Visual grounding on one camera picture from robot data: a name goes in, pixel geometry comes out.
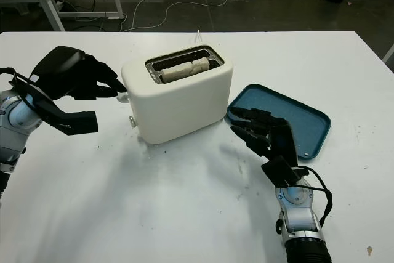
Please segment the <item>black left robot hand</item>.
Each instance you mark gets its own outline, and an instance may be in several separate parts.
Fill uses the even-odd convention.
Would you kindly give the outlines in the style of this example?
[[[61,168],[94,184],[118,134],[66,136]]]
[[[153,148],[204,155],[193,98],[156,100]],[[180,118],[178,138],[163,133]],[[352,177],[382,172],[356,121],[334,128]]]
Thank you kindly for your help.
[[[126,88],[105,63],[80,49],[57,46],[33,69],[29,80],[50,99],[76,100],[116,97]]]

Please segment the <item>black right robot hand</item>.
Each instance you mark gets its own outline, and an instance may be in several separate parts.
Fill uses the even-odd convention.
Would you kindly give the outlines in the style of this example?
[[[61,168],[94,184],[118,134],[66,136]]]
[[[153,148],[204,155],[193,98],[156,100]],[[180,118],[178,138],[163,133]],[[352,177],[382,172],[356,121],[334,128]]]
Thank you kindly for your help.
[[[256,108],[231,107],[239,119],[231,122],[231,130],[259,156],[273,160],[279,156],[290,167],[298,166],[298,155],[291,125],[287,120]]]

